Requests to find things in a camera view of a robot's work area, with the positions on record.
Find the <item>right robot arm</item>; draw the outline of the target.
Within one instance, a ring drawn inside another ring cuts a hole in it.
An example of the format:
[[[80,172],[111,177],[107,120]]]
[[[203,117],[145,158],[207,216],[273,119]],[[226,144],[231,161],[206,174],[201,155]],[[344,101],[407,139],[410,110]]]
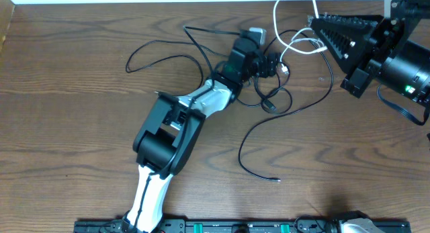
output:
[[[386,99],[383,103],[418,126],[429,119],[429,49],[409,37],[429,18],[429,0],[391,0],[390,17],[319,15],[310,28],[346,74],[341,88],[359,98],[377,80],[425,108],[417,119]]]

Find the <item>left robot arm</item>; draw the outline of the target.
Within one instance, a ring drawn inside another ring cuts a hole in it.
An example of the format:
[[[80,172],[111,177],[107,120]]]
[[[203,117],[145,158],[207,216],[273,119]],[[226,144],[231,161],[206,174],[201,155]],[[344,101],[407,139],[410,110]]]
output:
[[[132,149],[137,153],[138,186],[123,232],[152,232],[163,217],[172,178],[185,166],[205,120],[237,100],[251,77],[272,77],[279,53],[266,54],[262,42],[238,38],[228,60],[220,63],[195,91],[180,96],[160,93]]]

